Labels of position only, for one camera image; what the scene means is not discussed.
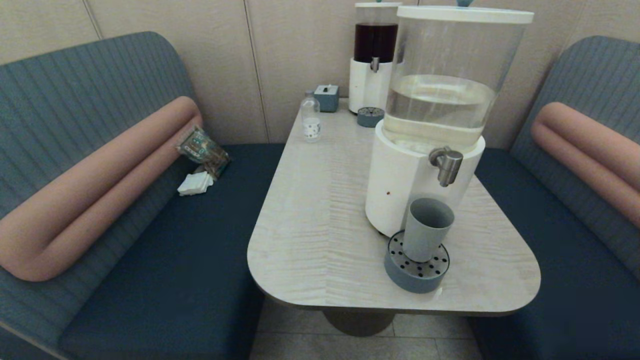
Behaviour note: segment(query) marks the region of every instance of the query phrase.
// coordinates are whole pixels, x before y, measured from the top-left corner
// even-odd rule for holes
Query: small tissue box
[[[314,97],[320,102],[321,112],[335,113],[338,111],[338,98],[340,97],[338,85],[319,85],[314,92]]]

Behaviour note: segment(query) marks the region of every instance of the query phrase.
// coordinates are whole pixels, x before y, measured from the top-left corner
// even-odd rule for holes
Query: beverage dispenser
[[[386,114],[376,126],[365,211],[387,236],[411,201],[455,209],[484,151],[481,133],[533,13],[400,6]]]
[[[384,110],[396,48],[397,7],[402,3],[356,3],[356,35],[349,73],[349,110]]]

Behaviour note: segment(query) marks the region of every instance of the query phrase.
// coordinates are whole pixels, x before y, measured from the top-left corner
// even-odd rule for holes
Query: dark liquid
[[[361,63],[380,58],[381,63],[390,63],[396,49],[397,24],[356,24],[356,45],[353,59]]]

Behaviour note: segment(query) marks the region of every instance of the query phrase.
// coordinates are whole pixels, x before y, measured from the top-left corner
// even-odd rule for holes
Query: white napkin
[[[189,174],[178,187],[180,196],[195,195],[204,193],[207,188],[213,185],[213,177],[208,172],[203,171],[197,174]]]

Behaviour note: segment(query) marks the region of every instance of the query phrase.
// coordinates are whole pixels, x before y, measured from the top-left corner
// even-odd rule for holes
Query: table pedestal
[[[358,313],[323,311],[324,317],[336,329],[351,336],[372,336],[386,329],[394,320],[393,313]]]

